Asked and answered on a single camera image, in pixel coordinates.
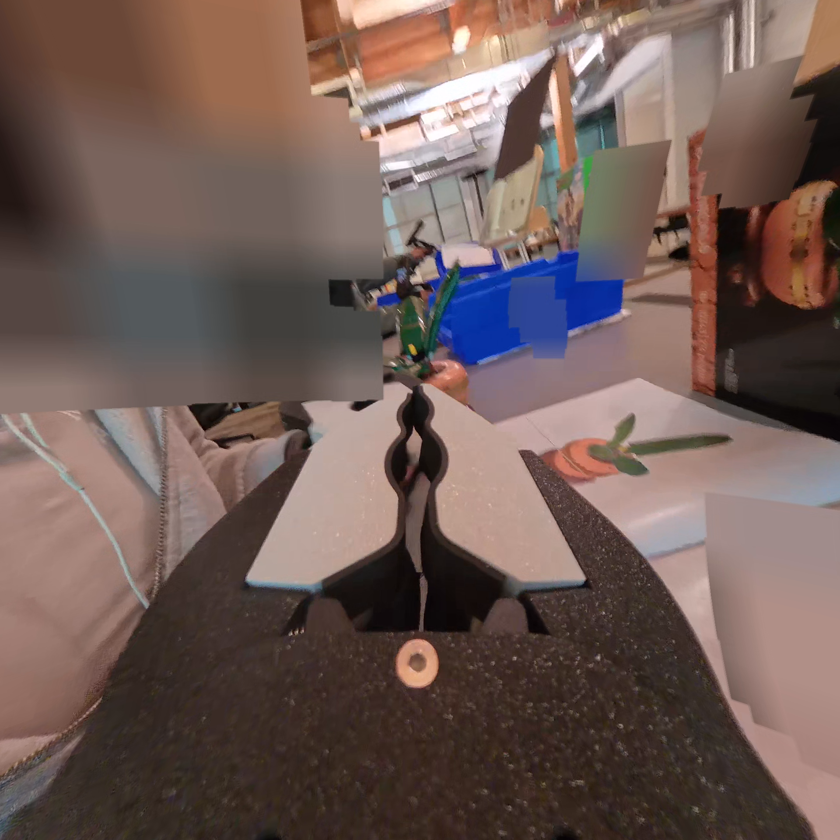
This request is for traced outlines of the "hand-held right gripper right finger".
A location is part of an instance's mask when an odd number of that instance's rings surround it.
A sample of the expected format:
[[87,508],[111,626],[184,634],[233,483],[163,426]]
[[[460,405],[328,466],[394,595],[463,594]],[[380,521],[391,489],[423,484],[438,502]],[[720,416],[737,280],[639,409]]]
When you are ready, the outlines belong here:
[[432,385],[416,389],[434,524],[503,587],[580,587],[574,553],[512,439]]

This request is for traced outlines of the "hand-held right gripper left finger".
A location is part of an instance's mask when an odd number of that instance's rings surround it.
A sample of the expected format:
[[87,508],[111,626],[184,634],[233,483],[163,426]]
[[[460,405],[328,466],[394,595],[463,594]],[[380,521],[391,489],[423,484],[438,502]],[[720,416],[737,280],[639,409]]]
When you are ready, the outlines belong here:
[[315,442],[248,570],[249,586],[322,589],[392,543],[402,523],[412,397],[384,391],[359,411],[315,403]]

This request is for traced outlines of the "person's left forearm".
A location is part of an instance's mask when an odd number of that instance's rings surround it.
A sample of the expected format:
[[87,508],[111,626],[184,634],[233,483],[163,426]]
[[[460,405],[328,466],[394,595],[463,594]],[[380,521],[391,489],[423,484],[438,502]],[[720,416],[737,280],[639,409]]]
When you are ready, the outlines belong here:
[[307,432],[293,429],[279,437],[224,448],[207,438],[191,414],[178,424],[192,455],[192,463],[184,468],[182,477],[183,505],[210,523],[310,445]]

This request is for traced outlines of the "grey desk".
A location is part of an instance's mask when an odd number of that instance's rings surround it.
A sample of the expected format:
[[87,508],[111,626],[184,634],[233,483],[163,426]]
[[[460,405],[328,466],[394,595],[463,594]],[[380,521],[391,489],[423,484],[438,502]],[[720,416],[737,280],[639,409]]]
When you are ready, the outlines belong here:
[[[691,314],[686,269],[632,283],[625,291],[624,307],[632,313],[629,318],[570,339],[560,360],[535,360],[530,350],[522,350],[472,368],[469,380],[474,408],[497,423],[642,379],[736,418],[790,429],[690,391]],[[759,723],[756,706],[751,701],[732,700],[728,686],[723,687],[742,729],[811,821],[817,837],[838,838],[838,778],[806,763],[790,736]]]

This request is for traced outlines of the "toy brick flower pot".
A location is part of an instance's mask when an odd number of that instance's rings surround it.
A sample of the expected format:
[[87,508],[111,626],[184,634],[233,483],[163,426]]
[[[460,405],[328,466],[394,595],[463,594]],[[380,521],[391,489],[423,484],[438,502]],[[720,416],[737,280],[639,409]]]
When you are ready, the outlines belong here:
[[457,260],[448,269],[438,289],[429,283],[414,283],[410,277],[414,263],[408,258],[397,271],[396,335],[398,355],[385,363],[388,375],[402,382],[418,381],[467,406],[469,378],[465,367],[454,360],[435,360],[440,330],[459,287],[461,265]]

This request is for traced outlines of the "open instruction booklet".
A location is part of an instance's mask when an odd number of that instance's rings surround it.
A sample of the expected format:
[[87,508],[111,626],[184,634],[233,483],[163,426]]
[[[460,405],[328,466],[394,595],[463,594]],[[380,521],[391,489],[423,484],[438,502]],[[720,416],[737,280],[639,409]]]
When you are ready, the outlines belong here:
[[625,381],[497,422],[519,448],[540,455],[577,438],[607,439],[629,414],[631,444],[699,434],[731,441],[646,455],[647,474],[577,486],[650,560],[728,685],[712,614],[705,550],[706,494],[838,508],[839,447],[824,437],[736,418],[642,379]]

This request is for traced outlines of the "blue plastic bin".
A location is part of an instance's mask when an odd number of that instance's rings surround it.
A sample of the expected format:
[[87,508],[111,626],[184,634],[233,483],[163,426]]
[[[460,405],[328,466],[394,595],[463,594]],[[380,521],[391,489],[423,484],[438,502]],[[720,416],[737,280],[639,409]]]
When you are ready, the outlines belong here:
[[623,309],[623,280],[578,281],[578,255],[559,254],[468,278],[444,315],[439,341],[466,366],[531,349],[564,357],[568,331]]

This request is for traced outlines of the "white paper sheet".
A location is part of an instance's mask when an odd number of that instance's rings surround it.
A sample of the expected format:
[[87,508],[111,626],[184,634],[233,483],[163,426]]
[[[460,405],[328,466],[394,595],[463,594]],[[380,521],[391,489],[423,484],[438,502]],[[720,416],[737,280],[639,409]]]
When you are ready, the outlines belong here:
[[622,322],[628,319],[632,315],[631,311],[628,309],[622,309],[618,313],[609,316],[607,318],[598,319],[592,322],[588,322],[586,324],[581,325],[580,327],[570,329],[568,331],[568,339],[572,340],[584,333],[588,333],[595,329],[600,329],[607,326],[612,326],[613,324]]

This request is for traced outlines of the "green toy set box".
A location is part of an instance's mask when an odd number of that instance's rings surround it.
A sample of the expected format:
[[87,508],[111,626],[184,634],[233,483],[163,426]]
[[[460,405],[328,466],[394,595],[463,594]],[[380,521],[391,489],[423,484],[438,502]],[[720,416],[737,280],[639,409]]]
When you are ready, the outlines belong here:
[[592,173],[594,155],[579,159],[574,167],[561,173],[557,181],[558,220],[556,231],[559,251],[568,253],[579,248],[585,193]]

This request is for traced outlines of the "dark orchid toy set box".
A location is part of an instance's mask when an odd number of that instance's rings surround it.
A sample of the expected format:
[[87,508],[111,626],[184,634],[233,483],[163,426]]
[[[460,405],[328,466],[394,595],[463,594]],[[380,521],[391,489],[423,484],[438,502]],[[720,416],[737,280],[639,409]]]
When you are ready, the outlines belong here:
[[688,141],[697,392],[838,440],[838,65],[727,77]]

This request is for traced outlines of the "black hanging panel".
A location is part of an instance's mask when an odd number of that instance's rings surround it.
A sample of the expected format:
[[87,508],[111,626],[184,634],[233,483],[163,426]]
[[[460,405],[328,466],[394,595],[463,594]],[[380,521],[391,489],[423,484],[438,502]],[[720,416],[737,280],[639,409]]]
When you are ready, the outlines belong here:
[[550,58],[511,101],[494,170],[494,181],[501,181],[526,163],[539,144],[541,115],[549,95],[554,59]]

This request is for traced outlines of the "white hoodie drawstring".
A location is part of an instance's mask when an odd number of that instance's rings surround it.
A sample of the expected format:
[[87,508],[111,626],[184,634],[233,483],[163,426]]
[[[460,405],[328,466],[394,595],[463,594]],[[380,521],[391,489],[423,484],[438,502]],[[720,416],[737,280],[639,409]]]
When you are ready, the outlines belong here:
[[103,532],[104,536],[110,543],[112,550],[114,551],[114,554],[119,562],[119,567],[122,572],[122,575],[126,580],[129,588],[131,589],[132,594],[136,598],[137,602],[141,605],[141,607],[144,610],[147,610],[151,605],[151,596],[142,593],[141,588],[139,588],[136,580],[133,577],[133,573],[130,570],[128,562],[126,561],[119,541],[116,539],[115,535],[110,529],[110,526],[107,524],[105,518],[98,510],[93,500],[89,497],[87,490],[72,474],[67,465],[56,456],[52,448],[47,445],[46,441],[43,439],[40,432],[38,431],[31,416],[27,413],[22,413],[19,416],[24,422],[25,429],[21,428],[15,423],[11,414],[2,413],[2,421],[7,427],[7,429],[17,438],[17,440],[21,444],[23,444],[30,452],[35,454],[43,462],[47,463],[47,465],[57,473],[59,478],[61,478],[62,481],[78,495],[78,497],[84,503],[85,507],[89,510],[90,514],[93,516],[100,530]]

